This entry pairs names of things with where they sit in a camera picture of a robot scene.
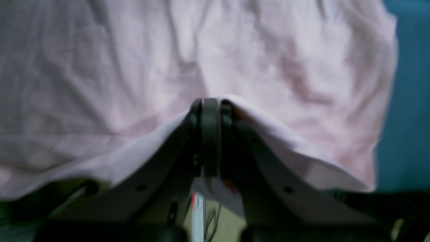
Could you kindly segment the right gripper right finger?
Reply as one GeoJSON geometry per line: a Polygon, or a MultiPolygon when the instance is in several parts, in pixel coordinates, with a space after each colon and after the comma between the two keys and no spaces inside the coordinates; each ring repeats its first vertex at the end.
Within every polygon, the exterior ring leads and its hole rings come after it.
{"type": "Polygon", "coordinates": [[[277,158],[232,105],[220,106],[220,175],[238,189],[247,227],[241,242],[379,242],[369,216],[304,182],[277,158]]]}

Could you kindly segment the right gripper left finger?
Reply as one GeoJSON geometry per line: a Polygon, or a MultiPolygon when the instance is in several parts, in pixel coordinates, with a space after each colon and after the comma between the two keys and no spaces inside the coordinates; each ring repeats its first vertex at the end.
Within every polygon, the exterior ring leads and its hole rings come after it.
{"type": "Polygon", "coordinates": [[[200,175],[202,101],[156,153],[115,188],[50,220],[52,242],[187,242],[182,223],[200,175]]]}

